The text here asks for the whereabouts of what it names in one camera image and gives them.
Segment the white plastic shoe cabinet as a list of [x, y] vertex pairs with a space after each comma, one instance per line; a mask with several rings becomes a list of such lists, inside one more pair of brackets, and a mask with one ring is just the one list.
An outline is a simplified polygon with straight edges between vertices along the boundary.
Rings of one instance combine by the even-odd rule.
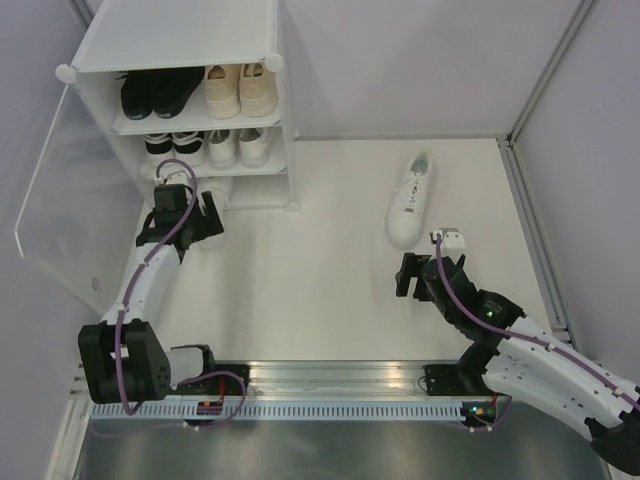
[[[143, 138], [164, 132], [269, 131], [264, 162], [217, 169], [196, 167], [198, 177], [231, 176], [232, 209], [299, 209], [295, 180], [294, 126], [286, 66], [281, 4], [278, 1], [104, 1], [73, 59], [56, 77], [77, 93], [107, 136], [117, 157], [138, 181], [151, 181]], [[120, 100], [125, 74], [216, 64], [260, 63], [275, 77], [277, 106], [261, 117], [243, 112], [217, 119], [207, 110], [199, 84], [173, 118], [126, 117]]]

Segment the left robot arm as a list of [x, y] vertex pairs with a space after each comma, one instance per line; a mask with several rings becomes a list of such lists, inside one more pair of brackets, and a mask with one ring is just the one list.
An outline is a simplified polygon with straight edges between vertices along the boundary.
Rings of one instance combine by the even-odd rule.
[[160, 185], [154, 206], [135, 240], [126, 284], [103, 319], [78, 334], [81, 363], [96, 404], [137, 405], [162, 400], [172, 388], [212, 372], [206, 344], [165, 349], [153, 330], [173, 277], [192, 245], [218, 246], [229, 189], [209, 181], [202, 187]]

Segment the black canvas sneaker front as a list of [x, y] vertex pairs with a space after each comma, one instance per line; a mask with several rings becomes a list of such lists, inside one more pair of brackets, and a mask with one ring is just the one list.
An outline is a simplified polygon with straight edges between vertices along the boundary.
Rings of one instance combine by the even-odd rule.
[[155, 114], [162, 119], [179, 115], [201, 84], [204, 73], [202, 66], [154, 70], [151, 103]]

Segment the beige lace sneaker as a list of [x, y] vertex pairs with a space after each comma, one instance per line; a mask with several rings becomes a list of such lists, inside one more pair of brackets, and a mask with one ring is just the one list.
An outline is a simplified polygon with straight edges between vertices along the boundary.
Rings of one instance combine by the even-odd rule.
[[277, 106], [275, 75], [263, 63], [241, 67], [239, 77], [241, 111], [249, 117], [269, 115]]
[[204, 90], [208, 113], [216, 119], [234, 117], [240, 112], [240, 66], [213, 65], [205, 73]]

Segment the black white patterned sneaker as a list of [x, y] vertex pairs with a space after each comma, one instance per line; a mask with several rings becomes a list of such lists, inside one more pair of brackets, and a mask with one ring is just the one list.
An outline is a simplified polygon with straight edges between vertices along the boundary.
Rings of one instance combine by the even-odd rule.
[[191, 167], [205, 161], [203, 131], [175, 132], [172, 134], [176, 158]]

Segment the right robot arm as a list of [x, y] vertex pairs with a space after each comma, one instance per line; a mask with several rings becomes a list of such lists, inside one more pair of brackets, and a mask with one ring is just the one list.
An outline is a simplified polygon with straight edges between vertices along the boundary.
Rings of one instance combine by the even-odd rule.
[[478, 289], [462, 260], [407, 253], [396, 294], [435, 305], [470, 340], [455, 365], [467, 390], [524, 402], [572, 428], [612, 467], [639, 473], [639, 387], [557, 340], [506, 297]]

